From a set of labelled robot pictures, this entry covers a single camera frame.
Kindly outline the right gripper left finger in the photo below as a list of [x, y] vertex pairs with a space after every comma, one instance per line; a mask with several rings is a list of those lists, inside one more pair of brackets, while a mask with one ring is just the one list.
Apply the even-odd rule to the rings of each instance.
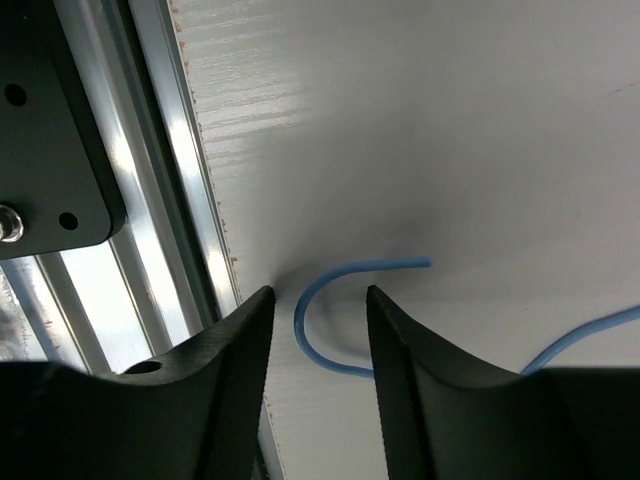
[[275, 312], [262, 287], [225, 319], [121, 374], [1, 366], [5, 479], [248, 479]]

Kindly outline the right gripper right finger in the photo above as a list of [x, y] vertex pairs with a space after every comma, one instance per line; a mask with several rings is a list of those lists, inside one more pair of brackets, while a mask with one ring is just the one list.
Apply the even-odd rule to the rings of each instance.
[[520, 375], [412, 319], [370, 287], [366, 316], [393, 479], [635, 479], [639, 373]]

